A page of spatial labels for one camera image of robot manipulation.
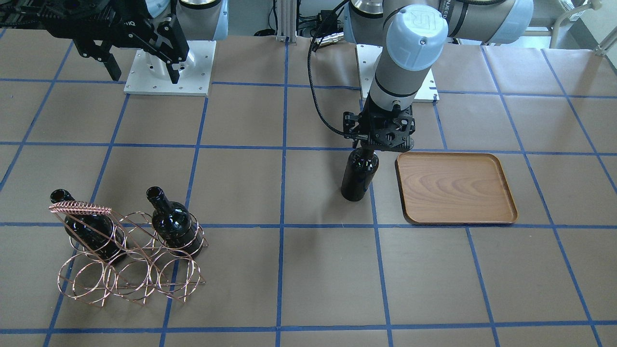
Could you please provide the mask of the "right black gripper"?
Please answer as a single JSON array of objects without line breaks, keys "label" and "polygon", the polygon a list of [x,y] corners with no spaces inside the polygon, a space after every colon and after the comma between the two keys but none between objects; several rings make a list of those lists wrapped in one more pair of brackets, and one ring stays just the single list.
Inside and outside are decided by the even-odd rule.
[{"label": "right black gripper", "polygon": [[187,59],[189,45],[176,15],[175,0],[3,0],[2,28],[44,29],[73,40],[81,57],[104,64],[113,81],[121,68],[112,46],[143,49],[165,62],[172,83],[174,65]]}]

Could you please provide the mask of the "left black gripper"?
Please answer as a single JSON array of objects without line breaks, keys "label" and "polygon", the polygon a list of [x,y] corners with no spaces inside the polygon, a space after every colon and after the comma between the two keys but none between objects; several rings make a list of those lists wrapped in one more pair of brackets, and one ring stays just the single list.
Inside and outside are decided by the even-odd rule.
[{"label": "left black gripper", "polygon": [[387,110],[368,98],[358,115],[344,112],[342,127],[344,138],[353,140],[354,149],[361,145],[377,151],[407,152],[414,147],[412,106],[401,108],[395,102],[392,109]]}]

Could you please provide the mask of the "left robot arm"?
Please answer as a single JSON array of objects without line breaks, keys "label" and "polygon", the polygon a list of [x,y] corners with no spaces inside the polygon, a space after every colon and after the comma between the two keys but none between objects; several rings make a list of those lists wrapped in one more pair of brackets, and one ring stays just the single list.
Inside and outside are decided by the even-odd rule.
[{"label": "left robot arm", "polygon": [[382,50],[363,110],[344,116],[345,137],[370,151],[409,151],[412,103],[447,41],[514,42],[533,11],[531,0],[351,0],[345,38]]}]

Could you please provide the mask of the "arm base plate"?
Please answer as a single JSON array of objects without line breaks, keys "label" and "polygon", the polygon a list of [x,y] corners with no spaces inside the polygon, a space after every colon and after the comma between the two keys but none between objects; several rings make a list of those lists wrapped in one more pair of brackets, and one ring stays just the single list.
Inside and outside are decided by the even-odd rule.
[{"label": "arm base plate", "polygon": [[[368,97],[370,87],[375,76],[377,62],[383,48],[381,46],[357,44],[356,56],[358,62],[359,81],[361,82],[362,101]],[[434,103],[440,99],[438,88],[434,81],[434,75],[430,69],[422,86],[415,95],[415,102]]]},{"label": "arm base plate", "polygon": [[209,94],[216,41],[189,41],[187,61],[175,64],[178,83],[173,84],[158,57],[138,50],[124,92],[134,95],[203,96]]}]

